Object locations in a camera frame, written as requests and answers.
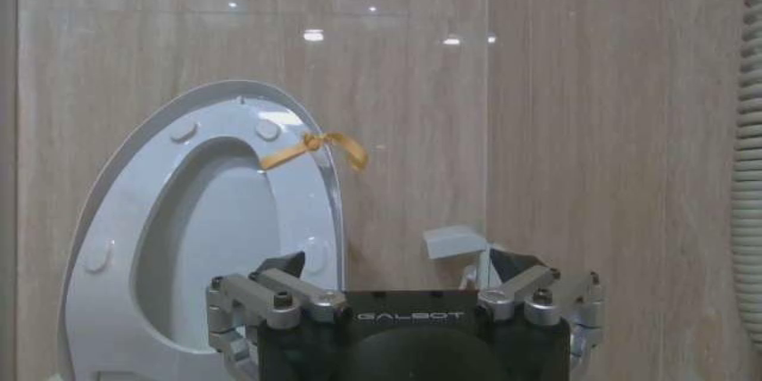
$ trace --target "ribbon bow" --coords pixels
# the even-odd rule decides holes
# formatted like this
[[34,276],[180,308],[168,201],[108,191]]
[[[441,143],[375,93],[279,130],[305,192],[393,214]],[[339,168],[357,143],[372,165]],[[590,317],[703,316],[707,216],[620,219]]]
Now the ribbon bow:
[[339,145],[347,152],[348,165],[355,171],[363,171],[368,165],[368,152],[353,138],[344,136],[341,133],[327,133],[321,135],[305,133],[301,136],[301,142],[287,147],[277,153],[263,157],[259,165],[263,170],[271,170],[284,164],[301,154],[320,150],[325,143]]

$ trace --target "toilet seat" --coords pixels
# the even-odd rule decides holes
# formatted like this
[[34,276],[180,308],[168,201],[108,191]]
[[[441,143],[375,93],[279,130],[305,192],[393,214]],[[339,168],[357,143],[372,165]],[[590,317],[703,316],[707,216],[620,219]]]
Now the toilet seat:
[[268,257],[304,250],[303,278],[343,286],[329,152],[259,170],[257,158],[305,132],[320,130],[304,108],[249,81],[196,88],[133,132],[74,236],[60,328],[69,379],[225,379],[205,344],[204,287]]

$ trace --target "beige marble wall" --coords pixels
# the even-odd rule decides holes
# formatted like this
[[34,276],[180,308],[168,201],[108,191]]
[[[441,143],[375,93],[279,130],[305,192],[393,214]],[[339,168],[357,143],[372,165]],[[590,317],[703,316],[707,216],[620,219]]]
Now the beige marble wall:
[[[483,227],[487,0],[21,0],[18,379],[54,371],[77,211],[129,130],[219,79],[291,92],[371,151],[341,165],[349,282],[452,286],[421,232]],[[325,40],[307,43],[305,29]],[[449,35],[459,46],[445,46]]]
[[0,380],[16,377],[16,0],[0,0]]
[[[17,379],[54,371],[61,273],[108,155],[175,95],[231,78],[281,86],[371,149],[364,174],[339,167],[352,287],[453,285],[420,233],[469,223],[602,273],[592,379],[759,379],[726,224],[740,8],[21,0]],[[325,40],[305,43],[305,29]]]
[[734,308],[742,0],[489,0],[492,239],[608,283],[598,380],[760,379]]

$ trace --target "robotic hand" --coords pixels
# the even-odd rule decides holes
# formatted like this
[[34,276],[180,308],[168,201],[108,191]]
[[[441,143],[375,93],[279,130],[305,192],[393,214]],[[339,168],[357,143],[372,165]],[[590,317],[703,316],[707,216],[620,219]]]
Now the robotic hand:
[[237,381],[576,381],[602,342],[598,275],[491,250],[479,291],[339,292],[299,279],[304,253],[207,288],[209,345]]

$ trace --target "white cable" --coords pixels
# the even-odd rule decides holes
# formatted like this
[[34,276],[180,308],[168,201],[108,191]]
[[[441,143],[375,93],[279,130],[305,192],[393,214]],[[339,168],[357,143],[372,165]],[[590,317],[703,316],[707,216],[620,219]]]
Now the white cable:
[[746,0],[732,183],[732,261],[740,320],[762,351],[762,0]]

